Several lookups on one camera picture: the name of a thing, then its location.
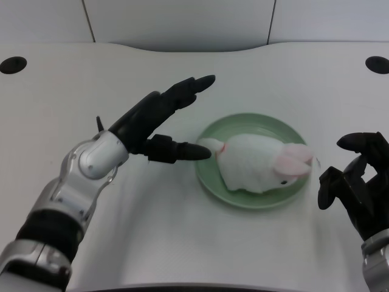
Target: white table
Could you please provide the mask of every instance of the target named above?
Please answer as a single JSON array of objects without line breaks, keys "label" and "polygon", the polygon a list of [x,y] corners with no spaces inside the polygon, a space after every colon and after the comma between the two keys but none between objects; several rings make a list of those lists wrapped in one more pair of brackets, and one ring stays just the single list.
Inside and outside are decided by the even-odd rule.
[{"label": "white table", "polygon": [[389,43],[287,43],[229,53],[147,52],[114,44],[0,46],[25,70],[0,74],[0,248],[13,240],[63,156],[153,90],[215,74],[198,100],[158,133],[194,142],[211,122],[255,112],[294,127],[321,162],[307,191],[282,208],[248,212],[205,194],[193,164],[133,156],[107,187],[74,260],[69,288],[228,283],[272,290],[367,291],[362,240],[339,200],[317,207],[318,177],[355,157],[344,134],[389,138],[389,75],[365,66]]}]

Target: pink bunny ear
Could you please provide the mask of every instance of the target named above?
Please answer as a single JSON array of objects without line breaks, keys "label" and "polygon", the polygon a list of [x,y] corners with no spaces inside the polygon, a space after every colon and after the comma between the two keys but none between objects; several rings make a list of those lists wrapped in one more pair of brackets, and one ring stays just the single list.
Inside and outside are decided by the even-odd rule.
[{"label": "pink bunny ear", "polygon": [[311,171],[311,167],[288,155],[279,155],[274,164],[274,170],[281,175],[303,176]]},{"label": "pink bunny ear", "polygon": [[282,154],[292,156],[301,162],[310,162],[313,158],[313,153],[307,145],[289,143],[285,144]]}]

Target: robotic hand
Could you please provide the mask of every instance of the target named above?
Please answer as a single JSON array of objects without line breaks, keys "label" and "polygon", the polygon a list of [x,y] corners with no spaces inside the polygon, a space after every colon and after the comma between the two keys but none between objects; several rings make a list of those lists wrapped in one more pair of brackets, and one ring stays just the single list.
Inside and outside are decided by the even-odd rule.
[{"label": "robotic hand", "polygon": [[0,255],[1,291],[64,291],[73,261],[95,211],[100,192],[115,178],[129,153],[149,161],[175,163],[211,156],[202,146],[177,143],[153,131],[176,110],[191,105],[214,75],[193,77],[160,94],[152,92],[108,131],[76,145],[64,158],[60,176],[43,189],[16,240]]},{"label": "robotic hand", "polygon": [[[337,145],[360,153],[344,172],[330,167],[320,177],[318,206],[325,210],[335,197],[346,208],[351,222],[365,241],[363,276],[371,292],[389,290],[389,144],[380,133],[354,133]],[[362,179],[367,164],[377,171]]]}]

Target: plush bunny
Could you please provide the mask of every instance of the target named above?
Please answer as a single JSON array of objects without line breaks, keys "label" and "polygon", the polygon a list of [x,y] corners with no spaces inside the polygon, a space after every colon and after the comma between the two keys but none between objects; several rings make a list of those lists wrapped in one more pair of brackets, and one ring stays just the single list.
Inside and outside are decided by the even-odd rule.
[{"label": "plush bunny", "polygon": [[213,152],[229,190],[263,193],[290,186],[311,171],[312,151],[303,144],[255,134],[239,134],[226,143],[203,138],[199,144]]}]

